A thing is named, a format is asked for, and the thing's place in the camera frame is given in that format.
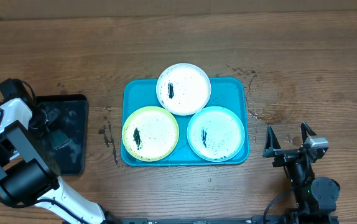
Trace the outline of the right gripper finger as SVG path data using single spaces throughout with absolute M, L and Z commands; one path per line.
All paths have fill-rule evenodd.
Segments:
M 302 134 L 302 141 L 304 144 L 310 144 L 313 137 L 317 135 L 306 122 L 303 122 L 300 125 L 300 131 Z
M 276 135 L 271 126 L 267 127 L 266 143 L 264 146 L 264 155 L 274 155 L 277 151 L 281 151 L 282 148 L 276 138 Z

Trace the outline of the green scrubbing sponge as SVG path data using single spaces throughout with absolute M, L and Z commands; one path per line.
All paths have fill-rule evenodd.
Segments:
M 50 133 L 50 140 L 53 150 L 55 151 L 68 147 L 72 142 L 72 140 L 60 129 Z

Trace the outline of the white plate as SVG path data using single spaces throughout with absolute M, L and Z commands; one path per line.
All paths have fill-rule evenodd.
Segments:
M 156 95 L 167 111 L 187 116 L 206 106 L 211 96 L 211 82 L 200 67 L 191 63 L 177 63 L 160 74 Z

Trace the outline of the yellow-green plate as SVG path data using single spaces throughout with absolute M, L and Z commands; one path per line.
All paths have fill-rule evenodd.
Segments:
M 144 162 L 159 161 L 176 147 L 180 136 L 177 120 L 158 106 L 145 106 L 124 122 L 122 140 L 127 152 Z

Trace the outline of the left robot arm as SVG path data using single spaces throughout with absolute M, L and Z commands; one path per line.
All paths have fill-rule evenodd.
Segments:
M 37 96 L 16 78 L 1 82 L 0 91 L 0 202 L 44 208 L 65 223 L 118 223 L 63 179 L 84 168 L 86 97 Z

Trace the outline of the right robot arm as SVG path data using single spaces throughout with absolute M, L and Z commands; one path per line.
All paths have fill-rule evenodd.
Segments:
M 273 167 L 282 167 L 291 188 L 278 195 L 266 207 L 263 223 L 338 223 L 331 216 L 336 210 L 340 193 L 337 181 L 328 177 L 316 177 L 312 164 L 321 159 L 328 151 L 329 142 L 317 135 L 303 122 L 300 126 L 302 144 L 297 149 L 283 150 L 271 126 L 267 127 L 266 143 L 262 156 L 273 158 Z M 293 193 L 295 208 L 288 208 L 280 217 L 269 216 L 269 209 L 281 198 Z

